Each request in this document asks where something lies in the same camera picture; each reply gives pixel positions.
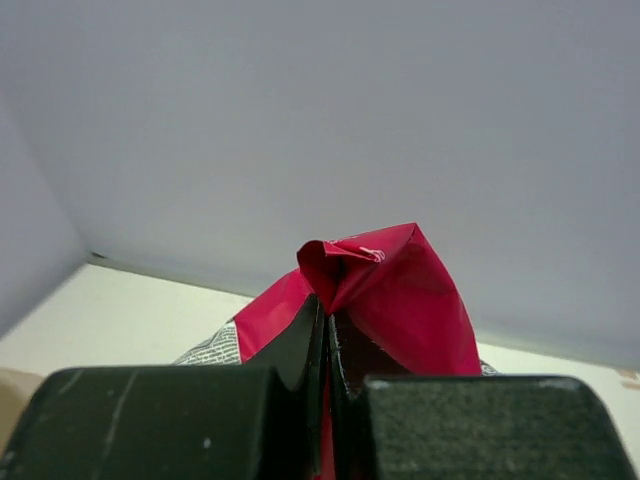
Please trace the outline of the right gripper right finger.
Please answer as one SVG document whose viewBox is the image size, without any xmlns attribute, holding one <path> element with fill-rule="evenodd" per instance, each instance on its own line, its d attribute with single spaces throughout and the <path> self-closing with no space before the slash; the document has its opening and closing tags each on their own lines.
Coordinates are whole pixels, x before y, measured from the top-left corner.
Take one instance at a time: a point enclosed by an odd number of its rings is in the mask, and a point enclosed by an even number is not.
<svg viewBox="0 0 640 480">
<path fill-rule="evenodd" d="M 559 375 L 420 376 L 327 321 L 339 479 L 635 479 L 604 403 Z"/>
</svg>

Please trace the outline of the red R snack packet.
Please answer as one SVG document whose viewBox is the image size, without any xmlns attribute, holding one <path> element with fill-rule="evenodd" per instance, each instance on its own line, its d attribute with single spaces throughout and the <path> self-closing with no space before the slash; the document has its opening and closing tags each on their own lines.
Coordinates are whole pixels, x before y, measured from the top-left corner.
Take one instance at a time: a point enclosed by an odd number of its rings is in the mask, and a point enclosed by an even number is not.
<svg viewBox="0 0 640 480">
<path fill-rule="evenodd" d="M 274 366 L 307 400 L 320 479 L 346 476 L 351 400 L 367 375 L 488 375 L 463 300 L 420 228 L 313 240 L 285 274 L 180 358 Z"/>
</svg>

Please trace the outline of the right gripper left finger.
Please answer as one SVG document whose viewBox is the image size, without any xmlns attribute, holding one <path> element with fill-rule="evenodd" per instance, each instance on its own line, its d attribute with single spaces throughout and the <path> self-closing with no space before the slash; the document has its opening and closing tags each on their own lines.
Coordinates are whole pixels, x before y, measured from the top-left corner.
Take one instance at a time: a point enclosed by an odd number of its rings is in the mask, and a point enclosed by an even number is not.
<svg viewBox="0 0 640 480">
<path fill-rule="evenodd" d="M 311 479 L 321 469 L 324 311 L 242 365 L 48 376 L 1 456 L 5 479 Z"/>
</svg>

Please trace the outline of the brown paper bag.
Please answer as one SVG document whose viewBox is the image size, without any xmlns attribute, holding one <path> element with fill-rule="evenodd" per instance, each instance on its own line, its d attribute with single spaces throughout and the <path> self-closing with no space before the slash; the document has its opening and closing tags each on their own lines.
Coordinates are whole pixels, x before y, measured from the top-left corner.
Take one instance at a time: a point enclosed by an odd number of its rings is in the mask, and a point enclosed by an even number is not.
<svg viewBox="0 0 640 480">
<path fill-rule="evenodd" d="M 44 377 L 34 373 L 2 368 L 0 370 L 0 450 L 4 451 L 11 434 Z"/>
</svg>

